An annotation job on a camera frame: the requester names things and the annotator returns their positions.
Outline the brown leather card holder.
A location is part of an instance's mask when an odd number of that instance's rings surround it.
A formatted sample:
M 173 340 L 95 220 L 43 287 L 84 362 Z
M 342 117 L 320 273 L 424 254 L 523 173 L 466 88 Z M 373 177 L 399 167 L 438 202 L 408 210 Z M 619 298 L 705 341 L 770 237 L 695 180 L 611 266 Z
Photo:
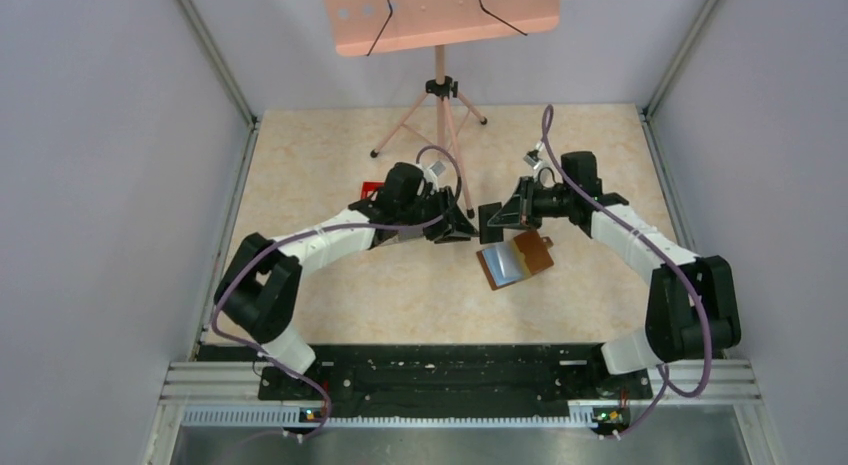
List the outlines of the brown leather card holder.
M 509 241 L 488 246 L 476 253 L 492 291 L 526 281 L 550 269 L 554 243 L 537 231 L 523 232 Z

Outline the clear acrylic card box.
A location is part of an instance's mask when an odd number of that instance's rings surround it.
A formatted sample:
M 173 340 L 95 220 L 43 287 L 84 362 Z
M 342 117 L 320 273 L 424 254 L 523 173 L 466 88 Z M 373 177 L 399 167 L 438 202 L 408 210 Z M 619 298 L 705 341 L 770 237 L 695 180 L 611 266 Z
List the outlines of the clear acrylic card box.
M 374 233 L 373 247 L 388 247 L 412 242 L 424 237 L 421 228 L 405 228 L 403 230 L 376 230 Z

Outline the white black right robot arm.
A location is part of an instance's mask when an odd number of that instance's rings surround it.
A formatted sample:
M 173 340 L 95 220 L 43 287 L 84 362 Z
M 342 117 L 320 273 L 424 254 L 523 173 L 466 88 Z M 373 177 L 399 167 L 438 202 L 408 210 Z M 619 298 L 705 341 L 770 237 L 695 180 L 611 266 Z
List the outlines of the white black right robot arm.
M 626 385 L 627 373 L 738 345 L 742 331 L 728 261 L 677 245 L 621 195 L 604 192 L 593 153 L 565 153 L 561 166 L 566 182 L 547 186 L 532 176 L 520 178 L 506 203 L 482 209 L 480 226 L 485 233 L 537 230 L 546 218 L 564 218 L 608 246 L 648 285 L 643 326 L 593 350 L 589 389 L 612 397 Z

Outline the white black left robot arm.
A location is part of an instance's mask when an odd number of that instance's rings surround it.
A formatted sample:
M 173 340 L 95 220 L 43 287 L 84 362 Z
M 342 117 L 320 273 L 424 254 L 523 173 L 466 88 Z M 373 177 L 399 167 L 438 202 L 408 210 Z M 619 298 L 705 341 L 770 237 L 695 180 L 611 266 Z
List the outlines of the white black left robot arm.
M 217 286 L 213 314 L 246 331 L 259 354 L 285 367 L 283 386 L 308 398 L 319 389 L 321 373 L 292 323 L 302 279 L 386 244 L 443 244 L 477 234 L 451 187 L 437 186 L 419 165 L 398 162 L 375 191 L 316 226 L 280 238 L 245 237 Z

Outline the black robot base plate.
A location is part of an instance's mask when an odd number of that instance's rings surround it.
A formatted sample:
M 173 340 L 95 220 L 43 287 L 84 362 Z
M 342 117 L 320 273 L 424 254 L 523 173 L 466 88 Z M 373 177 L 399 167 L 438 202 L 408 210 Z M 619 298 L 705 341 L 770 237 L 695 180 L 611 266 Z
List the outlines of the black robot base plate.
M 316 360 L 299 379 L 263 369 L 258 397 L 306 401 L 305 422 L 554 418 L 566 417 L 576 400 L 628 406 L 651 398 L 653 367 L 594 373 L 588 362 L 599 345 L 316 345 Z

